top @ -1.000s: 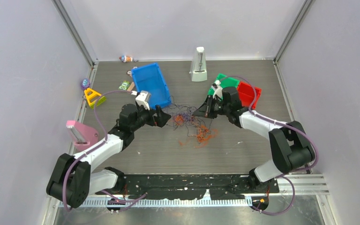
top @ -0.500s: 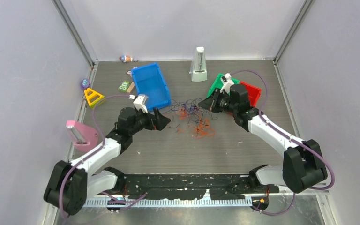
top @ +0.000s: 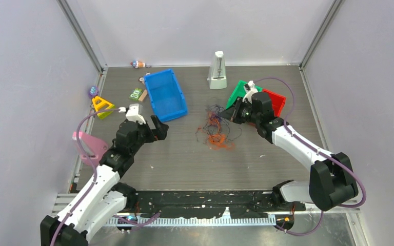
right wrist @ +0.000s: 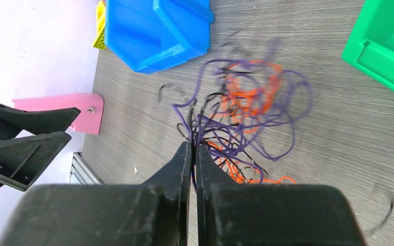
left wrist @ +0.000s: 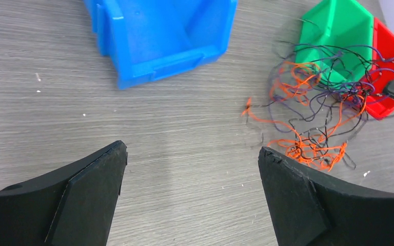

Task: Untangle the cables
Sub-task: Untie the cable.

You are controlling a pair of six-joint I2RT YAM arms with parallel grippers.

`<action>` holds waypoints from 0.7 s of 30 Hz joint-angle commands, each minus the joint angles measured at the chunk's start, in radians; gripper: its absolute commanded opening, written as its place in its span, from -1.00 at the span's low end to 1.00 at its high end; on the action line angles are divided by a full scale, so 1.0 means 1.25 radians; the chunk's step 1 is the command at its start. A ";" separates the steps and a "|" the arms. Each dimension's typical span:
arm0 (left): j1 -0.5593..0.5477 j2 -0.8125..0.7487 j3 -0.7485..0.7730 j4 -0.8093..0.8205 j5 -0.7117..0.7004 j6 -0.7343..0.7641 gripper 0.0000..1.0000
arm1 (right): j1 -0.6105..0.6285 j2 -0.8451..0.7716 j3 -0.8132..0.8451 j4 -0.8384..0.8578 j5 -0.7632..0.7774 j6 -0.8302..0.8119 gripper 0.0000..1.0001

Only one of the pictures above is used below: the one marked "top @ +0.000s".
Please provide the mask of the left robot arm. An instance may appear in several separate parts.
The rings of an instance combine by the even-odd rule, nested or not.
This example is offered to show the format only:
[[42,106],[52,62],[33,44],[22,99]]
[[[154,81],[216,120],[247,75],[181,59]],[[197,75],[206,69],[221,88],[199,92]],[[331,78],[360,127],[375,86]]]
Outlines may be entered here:
[[169,126],[156,115],[151,119],[154,129],[143,120],[126,119],[120,124],[112,146],[100,158],[86,185],[56,216],[47,215],[41,221],[41,245],[88,245],[116,213],[136,208],[135,188],[120,180],[144,144],[167,137]]

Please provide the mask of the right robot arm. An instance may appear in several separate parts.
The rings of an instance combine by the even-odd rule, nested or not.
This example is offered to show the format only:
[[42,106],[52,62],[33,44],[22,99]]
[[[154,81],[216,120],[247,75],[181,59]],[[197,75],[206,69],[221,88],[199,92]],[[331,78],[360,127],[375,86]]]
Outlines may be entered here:
[[293,202],[313,203],[322,211],[357,197],[359,188],[349,157],[319,148],[277,117],[272,101],[264,92],[238,97],[220,116],[235,124],[250,123],[269,143],[285,150],[309,171],[309,180],[288,180],[272,188],[272,203],[286,210]]

